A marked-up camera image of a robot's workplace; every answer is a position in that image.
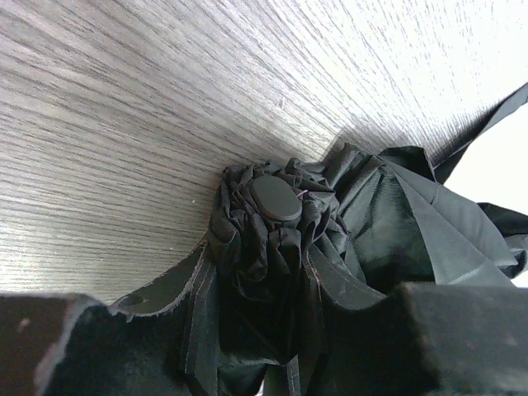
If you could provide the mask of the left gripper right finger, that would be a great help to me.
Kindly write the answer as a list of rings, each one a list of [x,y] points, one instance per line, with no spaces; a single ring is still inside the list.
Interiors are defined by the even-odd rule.
[[[524,395],[527,292],[407,283],[381,295],[309,249],[327,350],[312,395]]]

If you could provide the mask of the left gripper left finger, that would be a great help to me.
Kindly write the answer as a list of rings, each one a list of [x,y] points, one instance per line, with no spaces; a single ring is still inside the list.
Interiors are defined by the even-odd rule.
[[[215,276],[200,244],[114,304],[2,294],[2,394],[217,394]]]

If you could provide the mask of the black folding umbrella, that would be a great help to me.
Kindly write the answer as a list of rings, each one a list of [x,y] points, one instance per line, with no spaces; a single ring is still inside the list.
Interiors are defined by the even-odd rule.
[[[309,249],[381,295],[407,283],[515,287],[527,218],[446,187],[462,157],[352,144],[322,163],[225,169],[209,245],[219,279],[222,395],[312,395],[327,350]]]

